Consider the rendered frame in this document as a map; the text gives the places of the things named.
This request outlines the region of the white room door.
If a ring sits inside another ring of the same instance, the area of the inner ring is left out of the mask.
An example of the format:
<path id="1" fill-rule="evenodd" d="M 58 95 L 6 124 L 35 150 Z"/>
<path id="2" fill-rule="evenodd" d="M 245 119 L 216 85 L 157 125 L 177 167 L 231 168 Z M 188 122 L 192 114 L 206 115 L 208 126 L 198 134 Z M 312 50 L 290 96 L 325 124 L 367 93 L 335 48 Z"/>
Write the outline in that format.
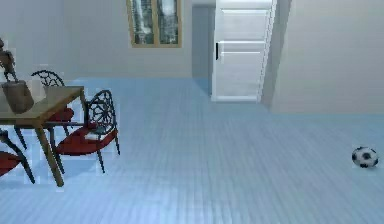
<path id="1" fill-rule="evenodd" d="M 278 0 L 216 0 L 214 101 L 261 100 Z"/>

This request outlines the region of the wooden framed window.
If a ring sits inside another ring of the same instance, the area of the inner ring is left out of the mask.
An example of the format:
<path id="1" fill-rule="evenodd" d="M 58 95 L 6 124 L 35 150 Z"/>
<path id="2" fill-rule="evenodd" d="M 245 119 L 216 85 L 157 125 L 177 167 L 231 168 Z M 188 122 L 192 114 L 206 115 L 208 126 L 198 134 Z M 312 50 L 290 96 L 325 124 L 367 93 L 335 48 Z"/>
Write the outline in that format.
<path id="1" fill-rule="evenodd" d="M 180 48 L 182 0 L 126 0 L 133 48 Z"/>

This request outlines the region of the black chair red seat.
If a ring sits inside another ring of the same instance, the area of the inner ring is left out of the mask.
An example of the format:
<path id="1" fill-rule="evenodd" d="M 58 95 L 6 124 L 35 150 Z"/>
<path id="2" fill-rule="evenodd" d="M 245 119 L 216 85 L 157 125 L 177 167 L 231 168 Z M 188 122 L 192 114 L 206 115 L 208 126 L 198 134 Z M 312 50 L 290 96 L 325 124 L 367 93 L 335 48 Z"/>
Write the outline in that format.
<path id="1" fill-rule="evenodd" d="M 32 77 L 38 77 L 44 86 L 64 86 L 63 79 L 55 72 L 49 70 L 39 70 L 31 74 Z M 49 122 L 70 122 L 74 116 L 74 111 L 66 106 L 63 110 L 52 115 Z M 15 126 L 14 131 L 18 136 L 22 146 L 27 148 L 25 139 L 22 135 L 22 129 L 30 129 L 30 126 Z"/>
<path id="2" fill-rule="evenodd" d="M 83 122 L 49 122 L 63 126 L 77 126 L 77 129 L 61 140 L 58 144 L 51 142 L 52 153 L 57 166 L 65 173 L 60 156 L 84 156 L 96 153 L 102 169 L 105 172 L 101 150 L 115 141 L 117 153 L 120 154 L 116 110 L 112 92 L 108 89 L 97 92 L 85 102 Z"/>
<path id="3" fill-rule="evenodd" d="M 33 176 L 27 158 L 25 157 L 21 149 L 10 140 L 7 130 L 0 129 L 0 142 L 4 143 L 6 146 L 13 150 L 13 153 L 0 150 L 0 177 L 7 174 L 12 169 L 16 168 L 19 164 L 21 164 L 30 182 L 34 184 L 35 178 Z"/>

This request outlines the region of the wooden dining table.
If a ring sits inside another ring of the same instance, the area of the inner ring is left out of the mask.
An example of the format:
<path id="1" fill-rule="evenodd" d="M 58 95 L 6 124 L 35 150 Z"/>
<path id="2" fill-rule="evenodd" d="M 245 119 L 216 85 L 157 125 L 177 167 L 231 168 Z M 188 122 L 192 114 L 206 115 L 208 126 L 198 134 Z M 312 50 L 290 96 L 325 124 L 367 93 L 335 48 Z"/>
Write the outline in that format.
<path id="1" fill-rule="evenodd" d="M 85 106 L 83 86 L 48 86 L 45 88 L 46 97 L 35 103 L 32 108 L 22 114 L 11 111 L 5 99 L 0 99 L 0 125 L 32 126 L 45 154 L 47 163 L 58 187 L 64 185 L 64 180 L 54 158 L 51 146 L 43 130 L 44 123 L 55 113 L 63 109 L 76 98 Z"/>

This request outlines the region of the brown plant pot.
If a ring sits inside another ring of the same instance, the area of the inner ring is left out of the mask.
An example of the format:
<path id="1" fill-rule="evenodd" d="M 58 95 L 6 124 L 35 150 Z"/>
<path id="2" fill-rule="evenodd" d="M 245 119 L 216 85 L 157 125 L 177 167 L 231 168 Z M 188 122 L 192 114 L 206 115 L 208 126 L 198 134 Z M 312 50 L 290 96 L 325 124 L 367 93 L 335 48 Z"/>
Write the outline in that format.
<path id="1" fill-rule="evenodd" d="M 34 105 L 31 92 L 24 80 L 5 82 L 1 85 L 10 109 L 15 114 L 22 114 Z"/>

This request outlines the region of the black and white football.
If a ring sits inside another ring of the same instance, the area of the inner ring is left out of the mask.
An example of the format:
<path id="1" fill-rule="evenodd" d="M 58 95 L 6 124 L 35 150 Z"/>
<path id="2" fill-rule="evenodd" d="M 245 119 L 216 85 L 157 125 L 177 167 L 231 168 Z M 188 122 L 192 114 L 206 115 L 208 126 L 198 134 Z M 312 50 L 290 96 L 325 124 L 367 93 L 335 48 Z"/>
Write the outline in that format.
<path id="1" fill-rule="evenodd" d="M 352 161 L 361 168 L 372 168 L 378 164 L 379 156 L 372 148 L 361 146 L 352 152 Z"/>

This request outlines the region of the bare brown house plant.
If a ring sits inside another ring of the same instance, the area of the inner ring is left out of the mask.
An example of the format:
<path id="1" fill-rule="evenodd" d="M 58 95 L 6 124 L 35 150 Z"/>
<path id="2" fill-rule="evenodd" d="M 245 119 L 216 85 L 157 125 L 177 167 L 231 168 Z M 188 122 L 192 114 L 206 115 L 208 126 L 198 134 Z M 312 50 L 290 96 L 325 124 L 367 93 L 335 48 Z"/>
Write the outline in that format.
<path id="1" fill-rule="evenodd" d="M 12 75 L 15 82 L 19 81 L 14 70 L 14 65 L 15 60 L 12 52 L 9 50 L 4 50 L 4 42 L 0 38 L 0 67 L 4 69 L 4 76 L 7 82 L 10 81 L 9 74 Z"/>

